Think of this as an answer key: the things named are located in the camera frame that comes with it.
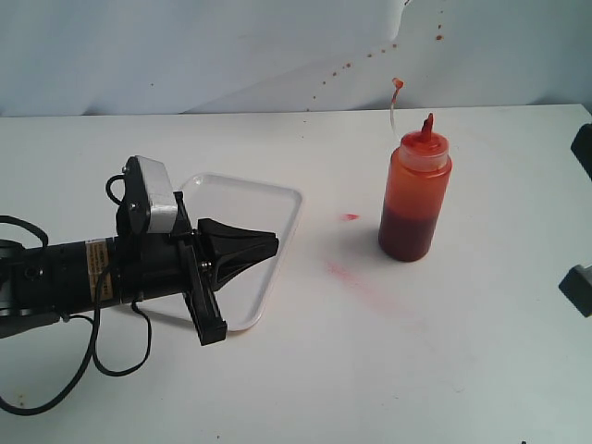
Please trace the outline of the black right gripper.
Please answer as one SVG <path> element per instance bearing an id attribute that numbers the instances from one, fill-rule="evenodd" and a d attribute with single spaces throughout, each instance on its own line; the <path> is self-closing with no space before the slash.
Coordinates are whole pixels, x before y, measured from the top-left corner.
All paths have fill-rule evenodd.
<path id="1" fill-rule="evenodd" d="M 592 124 L 584 124 L 575 135 L 571 151 L 590 179 L 592 179 Z M 591 266 L 572 267 L 559 284 L 562 294 L 584 317 L 592 313 Z"/>

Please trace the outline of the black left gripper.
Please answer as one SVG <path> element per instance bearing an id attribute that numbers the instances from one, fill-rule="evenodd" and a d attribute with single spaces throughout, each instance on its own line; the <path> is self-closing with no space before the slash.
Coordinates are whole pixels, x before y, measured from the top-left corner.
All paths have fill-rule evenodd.
<path id="1" fill-rule="evenodd" d="M 250 267 L 274 257 L 277 235 L 225 225 L 211 218 L 194 228 L 176 191 L 177 215 L 172 231 L 132 232 L 132 214 L 122 204 L 116 212 L 119 287 L 123 297 L 150 300 L 180 293 L 199 341 L 210 345 L 226 339 L 227 322 L 214 291 Z"/>

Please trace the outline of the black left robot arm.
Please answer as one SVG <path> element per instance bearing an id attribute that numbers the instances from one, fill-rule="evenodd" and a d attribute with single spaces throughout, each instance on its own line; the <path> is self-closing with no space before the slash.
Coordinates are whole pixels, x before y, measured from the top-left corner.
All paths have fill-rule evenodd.
<path id="1" fill-rule="evenodd" d="M 215 293 L 278 252 L 275 233 L 211 218 L 193 226 L 183 205 L 167 234 L 135 234 L 117 211 L 114 238 L 26 249 L 1 243 L 1 335 L 45 327 L 65 316 L 182 294 L 199 341 L 225 339 Z"/>

